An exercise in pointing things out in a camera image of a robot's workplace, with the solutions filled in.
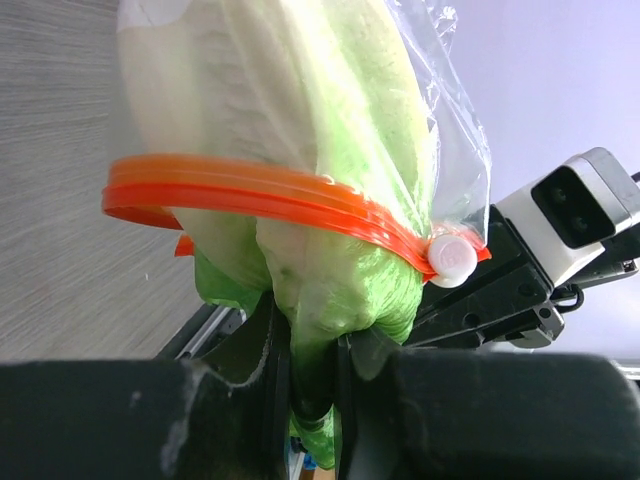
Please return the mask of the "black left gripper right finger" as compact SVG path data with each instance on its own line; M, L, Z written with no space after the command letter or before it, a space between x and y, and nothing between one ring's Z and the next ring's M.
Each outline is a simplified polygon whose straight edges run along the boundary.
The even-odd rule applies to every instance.
M342 479L635 479L639 390L591 355L400 347L370 329L336 350Z

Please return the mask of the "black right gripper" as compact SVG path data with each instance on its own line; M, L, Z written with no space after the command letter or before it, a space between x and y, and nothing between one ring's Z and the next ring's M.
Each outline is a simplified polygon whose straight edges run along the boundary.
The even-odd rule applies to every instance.
M564 320L550 301L553 283L495 205L488 247L491 258L481 261L461 286L425 285L409 345L475 349L512 341L531 349L558 338Z

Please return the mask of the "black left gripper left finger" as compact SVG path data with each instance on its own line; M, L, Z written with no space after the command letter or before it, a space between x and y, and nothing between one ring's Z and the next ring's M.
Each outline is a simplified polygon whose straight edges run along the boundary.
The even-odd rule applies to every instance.
M206 356L5 363L5 479L284 479L289 326L271 295Z

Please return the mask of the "clear zip bag orange zipper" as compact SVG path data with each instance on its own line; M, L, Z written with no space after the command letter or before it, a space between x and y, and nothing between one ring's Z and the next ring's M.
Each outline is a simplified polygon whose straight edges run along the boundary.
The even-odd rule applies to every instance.
M210 216L367 242L442 287L487 248L491 155L447 1L123 1L114 218L211 253Z

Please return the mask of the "green lettuce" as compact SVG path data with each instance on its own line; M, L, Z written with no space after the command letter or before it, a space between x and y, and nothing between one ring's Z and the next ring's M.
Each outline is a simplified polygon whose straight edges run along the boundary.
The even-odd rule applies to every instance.
M383 1L123 1L106 214L178 230L208 303L270 293L290 430L336 465L331 347L409 336L439 134Z

